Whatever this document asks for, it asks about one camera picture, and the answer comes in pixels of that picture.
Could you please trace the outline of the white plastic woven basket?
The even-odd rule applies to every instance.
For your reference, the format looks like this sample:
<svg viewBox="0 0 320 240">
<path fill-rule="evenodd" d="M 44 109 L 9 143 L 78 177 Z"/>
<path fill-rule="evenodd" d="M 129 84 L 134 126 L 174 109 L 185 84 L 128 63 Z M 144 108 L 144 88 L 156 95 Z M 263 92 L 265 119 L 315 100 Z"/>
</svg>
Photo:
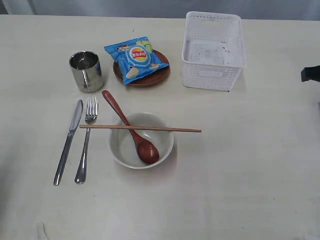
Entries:
<svg viewBox="0 0 320 240">
<path fill-rule="evenodd" d="M 246 65 L 241 18 L 234 14 L 189 11 L 181 59 L 185 87 L 230 91 Z"/>
</svg>

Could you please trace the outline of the brown wooden chopstick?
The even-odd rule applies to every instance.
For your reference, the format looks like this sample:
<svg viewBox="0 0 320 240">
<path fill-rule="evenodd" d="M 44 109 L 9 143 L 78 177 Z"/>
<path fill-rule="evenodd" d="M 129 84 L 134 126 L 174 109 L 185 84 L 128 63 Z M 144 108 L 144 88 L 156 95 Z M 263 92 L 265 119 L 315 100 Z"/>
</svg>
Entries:
<svg viewBox="0 0 320 240">
<path fill-rule="evenodd" d="M 127 126 L 127 125 L 101 125 L 101 124 L 81 124 L 81 129 L 121 129 L 121 130 L 148 130 L 148 131 L 163 131 L 163 132 L 186 132 L 186 133 L 201 133 L 201 129 L 191 128 L 173 128 L 159 126 Z"/>
</svg>

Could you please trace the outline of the white patterned ceramic bowl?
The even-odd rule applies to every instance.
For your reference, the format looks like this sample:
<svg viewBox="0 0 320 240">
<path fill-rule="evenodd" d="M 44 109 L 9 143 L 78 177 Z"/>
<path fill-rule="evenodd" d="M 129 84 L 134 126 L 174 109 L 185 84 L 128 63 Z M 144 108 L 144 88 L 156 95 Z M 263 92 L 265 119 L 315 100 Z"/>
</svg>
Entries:
<svg viewBox="0 0 320 240">
<path fill-rule="evenodd" d="M 148 112 L 131 113 L 127 116 L 132 126 L 166 127 L 167 123 L 159 116 Z M 136 146 L 130 131 L 112 129 L 108 136 L 108 147 L 120 165 L 136 170 L 149 169 L 162 163 L 172 152 L 175 138 L 169 131 L 137 130 L 141 137 L 150 141 L 158 150 L 159 160 L 153 164 L 144 163 L 136 152 Z"/>
</svg>

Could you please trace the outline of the silver metal knife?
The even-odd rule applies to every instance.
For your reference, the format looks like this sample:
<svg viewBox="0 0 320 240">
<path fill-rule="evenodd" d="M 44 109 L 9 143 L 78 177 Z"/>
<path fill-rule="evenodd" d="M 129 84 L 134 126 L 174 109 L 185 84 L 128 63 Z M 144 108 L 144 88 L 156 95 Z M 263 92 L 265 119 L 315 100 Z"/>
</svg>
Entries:
<svg viewBox="0 0 320 240">
<path fill-rule="evenodd" d="M 78 100 L 76 108 L 74 110 L 74 114 L 73 114 L 73 117 L 71 120 L 69 130 L 68 130 L 66 141 L 65 141 L 62 153 L 61 153 L 61 157 L 60 157 L 60 160 L 59 160 L 59 163 L 57 166 L 57 170 L 56 170 L 56 173 L 55 173 L 55 176 L 53 179 L 54 186 L 58 186 L 61 182 L 62 175 L 63 175 L 64 169 L 65 169 L 65 165 L 66 165 L 66 162 L 68 159 L 70 147 L 72 144 L 72 140 L 73 140 L 73 137 L 74 137 L 75 132 L 77 130 L 77 127 L 79 125 L 79 122 L 81 120 L 82 113 L 83 113 L 83 101 Z"/>
</svg>

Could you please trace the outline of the brown wooden plate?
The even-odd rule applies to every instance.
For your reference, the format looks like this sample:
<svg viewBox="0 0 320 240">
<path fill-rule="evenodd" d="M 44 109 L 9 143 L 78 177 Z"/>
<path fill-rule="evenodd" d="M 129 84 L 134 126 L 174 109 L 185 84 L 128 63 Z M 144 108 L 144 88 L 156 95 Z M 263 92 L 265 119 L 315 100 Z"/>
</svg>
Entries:
<svg viewBox="0 0 320 240">
<path fill-rule="evenodd" d="M 159 51 L 154 50 L 155 54 L 160 58 L 160 60 L 164 63 L 169 64 L 168 59 Z M 118 64 L 113 61 L 113 72 L 116 75 L 116 77 L 118 78 L 119 81 L 121 81 L 123 84 L 123 77 L 120 71 L 120 68 L 118 66 Z M 163 81 L 166 77 L 169 76 L 170 73 L 170 64 L 168 67 L 160 69 L 158 71 L 156 71 L 155 73 L 143 77 L 141 79 L 138 79 L 130 84 L 128 84 L 127 86 L 133 86 L 133 87 L 149 87 L 149 86 L 153 86 L 156 85 L 158 83 L 160 83 L 161 81 Z"/>
</svg>

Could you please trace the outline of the brown wooden spoon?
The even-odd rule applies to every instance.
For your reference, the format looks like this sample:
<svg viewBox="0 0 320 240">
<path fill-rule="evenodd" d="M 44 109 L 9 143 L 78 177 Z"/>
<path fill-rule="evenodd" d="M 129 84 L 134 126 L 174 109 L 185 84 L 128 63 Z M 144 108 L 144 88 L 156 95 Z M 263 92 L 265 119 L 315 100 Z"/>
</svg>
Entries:
<svg viewBox="0 0 320 240">
<path fill-rule="evenodd" d="M 112 94 L 108 90 L 102 91 L 102 96 L 118 114 L 120 119 L 126 126 L 130 126 L 129 121 L 119 107 L 117 101 L 114 99 Z M 157 148 L 147 139 L 141 137 L 135 130 L 129 129 L 130 134 L 133 138 L 135 149 L 138 157 L 146 164 L 151 165 L 156 163 L 160 159 Z"/>
</svg>

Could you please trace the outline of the stainless steel cup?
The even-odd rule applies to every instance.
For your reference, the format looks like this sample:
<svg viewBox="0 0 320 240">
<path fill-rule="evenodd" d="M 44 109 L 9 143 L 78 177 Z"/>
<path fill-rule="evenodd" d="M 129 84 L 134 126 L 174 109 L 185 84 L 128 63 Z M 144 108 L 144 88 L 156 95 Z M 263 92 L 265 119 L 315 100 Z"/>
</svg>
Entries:
<svg viewBox="0 0 320 240">
<path fill-rule="evenodd" d="M 105 84 L 100 59 L 96 53 L 92 51 L 76 52 L 70 57 L 69 66 L 80 91 L 92 93 Z"/>
</svg>

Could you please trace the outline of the blue chips bag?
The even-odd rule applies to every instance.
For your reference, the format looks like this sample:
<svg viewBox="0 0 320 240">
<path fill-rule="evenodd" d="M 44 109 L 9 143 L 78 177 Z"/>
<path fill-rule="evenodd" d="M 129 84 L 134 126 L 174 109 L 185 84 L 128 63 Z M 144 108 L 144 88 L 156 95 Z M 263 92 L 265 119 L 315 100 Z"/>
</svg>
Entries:
<svg viewBox="0 0 320 240">
<path fill-rule="evenodd" d="M 104 50 L 118 64 L 125 85 L 169 66 L 156 55 L 147 36 L 107 45 Z"/>
</svg>

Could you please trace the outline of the silver metal fork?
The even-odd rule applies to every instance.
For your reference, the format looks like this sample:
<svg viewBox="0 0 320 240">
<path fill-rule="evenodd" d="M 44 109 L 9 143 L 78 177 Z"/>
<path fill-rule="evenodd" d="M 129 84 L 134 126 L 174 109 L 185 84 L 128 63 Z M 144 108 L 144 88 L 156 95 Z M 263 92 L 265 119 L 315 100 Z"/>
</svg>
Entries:
<svg viewBox="0 0 320 240">
<path fill-rule="evenodd" d="M 95 96 L 89 97 L 86 105 L 85 123 L 91 125 L 97 121 L 98 118 L 98 100 Z M 87 177 L 87 157 L 88 157 L 88 146 L 90 140 L 91 129 L 87 128 L 85 133 L 85 139 L 82 149 L 82 154 L 78 169 L 74 178 L 76 184 L 83 184 Z"/>
</svg>

